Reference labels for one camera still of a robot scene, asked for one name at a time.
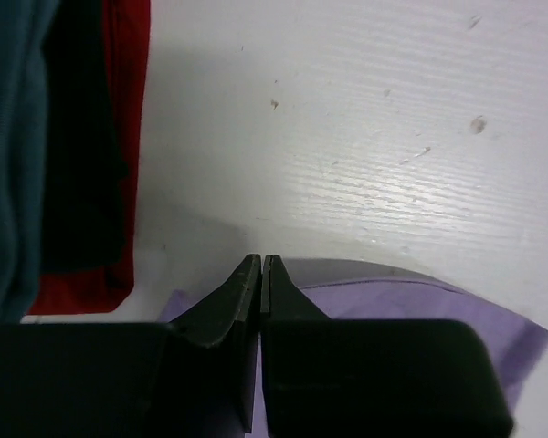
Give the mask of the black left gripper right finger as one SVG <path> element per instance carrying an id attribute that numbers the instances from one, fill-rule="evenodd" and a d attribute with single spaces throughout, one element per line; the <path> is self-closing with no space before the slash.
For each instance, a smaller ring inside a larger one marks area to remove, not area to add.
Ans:
<path id="1" fill-rule="evenodd" d="M 333 319 L 264 264 L 262 388 L 272 437 L 508 437 L 486 347 L 449 319 Z"/>

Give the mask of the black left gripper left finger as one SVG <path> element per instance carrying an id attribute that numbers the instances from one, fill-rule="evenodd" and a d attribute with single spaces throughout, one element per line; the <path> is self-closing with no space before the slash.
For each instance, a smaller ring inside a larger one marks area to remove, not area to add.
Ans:
<path id="1" fill-rule="evenodd" d="M 261 260 L 168 322 L 0 324 L 0 437 L 242 437 Z"/>

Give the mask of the purple t-shirt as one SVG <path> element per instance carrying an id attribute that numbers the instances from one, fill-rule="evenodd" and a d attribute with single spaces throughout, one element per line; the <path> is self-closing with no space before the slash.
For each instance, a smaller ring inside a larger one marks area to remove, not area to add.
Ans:
<path id="1" fill-rule="evenodd" d="M 508 406 L 548 348 L 548 330 L 524 316 L 429 276 L 342 260 L 289 260 L 291 277 L 331 318 L 447 318 L 471 326 L 487 346 Z"/>

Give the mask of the black t-shirt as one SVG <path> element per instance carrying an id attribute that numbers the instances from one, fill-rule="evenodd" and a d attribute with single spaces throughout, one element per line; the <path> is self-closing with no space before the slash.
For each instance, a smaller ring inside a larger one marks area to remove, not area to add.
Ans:
<path id="1" fill-rule="evenodd" d="M 118 260 L 121 158 L 109 93 L 101 1 L 63 1 L 44 45 L 48 79 L 43 273 Z"/>

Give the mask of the red t-shirt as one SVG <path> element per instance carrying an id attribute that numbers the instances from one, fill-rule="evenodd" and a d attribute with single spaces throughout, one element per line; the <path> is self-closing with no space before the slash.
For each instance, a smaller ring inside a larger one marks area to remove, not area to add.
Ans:
<path id="1" fill-rule="evenodd" d="M 127 170 L 120 181 L 124 244 L 118 260 L 104 266 L 55 274 L 41 270 L 40 289 L 30 309 L 34 315 L 110 312 L 132 292 L 134 285 L 134 221 L 151 5 L 147 1 L 101 2 L 116 140 Z"/>

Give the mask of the blue-grey t-shirt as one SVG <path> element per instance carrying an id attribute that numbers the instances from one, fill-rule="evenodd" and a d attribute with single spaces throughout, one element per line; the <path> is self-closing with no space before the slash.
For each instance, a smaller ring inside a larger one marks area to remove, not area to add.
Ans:
<path id="1" fill-rule="evenodd" d="M 56 1 L 0 1 L 0 322 L 18 322 L 39 286 L 47 148 L 43 44 Z"/>

